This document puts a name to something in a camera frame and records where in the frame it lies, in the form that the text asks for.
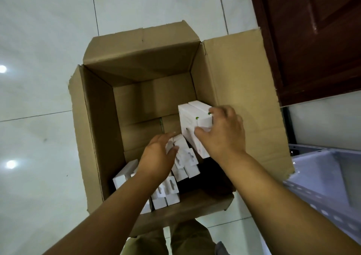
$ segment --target leg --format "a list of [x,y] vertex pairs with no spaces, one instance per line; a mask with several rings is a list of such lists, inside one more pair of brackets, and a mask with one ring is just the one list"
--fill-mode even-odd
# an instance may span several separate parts
[[208,229],[195,219],[171,226],[170,234],[173,255],[214,255]]
[[168,255],[163,230],[128,239],[121,255]]

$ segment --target forearm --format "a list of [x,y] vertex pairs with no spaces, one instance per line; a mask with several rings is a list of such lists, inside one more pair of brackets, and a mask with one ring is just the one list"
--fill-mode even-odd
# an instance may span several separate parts
[[157,185],[136,174],[45,254],[119,255]]
[[360,246],[247,154],[224,165],[274,254],[354,254]]

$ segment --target tiled floor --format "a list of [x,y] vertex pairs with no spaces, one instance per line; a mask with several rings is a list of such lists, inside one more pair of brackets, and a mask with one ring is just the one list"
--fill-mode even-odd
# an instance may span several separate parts
[[[2,255],[41,254],[87,216],[67,82],[93,36],[183,19],[202,40],[257,28],[251,0],[0,0],[0,17]],[[239,196],[199,221],[232,255],[262,253]]]

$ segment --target hand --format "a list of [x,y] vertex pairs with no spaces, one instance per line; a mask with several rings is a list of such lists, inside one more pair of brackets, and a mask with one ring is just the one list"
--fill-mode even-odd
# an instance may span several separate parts
[[137,175],[151,178],[158,187],[169,175],[174,165],[178,147],[173,147],[168,154],[165,153],[165,145],[176,133],[158,134],[152,138],[144,149],[140,159]]
[[239,155],[246,154],[242,117],[230,106],[212,107],[213,126],[210,132],[196,127],[194,134],[209,155],[224,168]]

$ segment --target brown door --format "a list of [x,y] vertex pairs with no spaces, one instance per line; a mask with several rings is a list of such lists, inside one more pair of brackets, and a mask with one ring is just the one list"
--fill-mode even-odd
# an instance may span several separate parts
[[281,106],[361,89],[361,0],[252,0]]

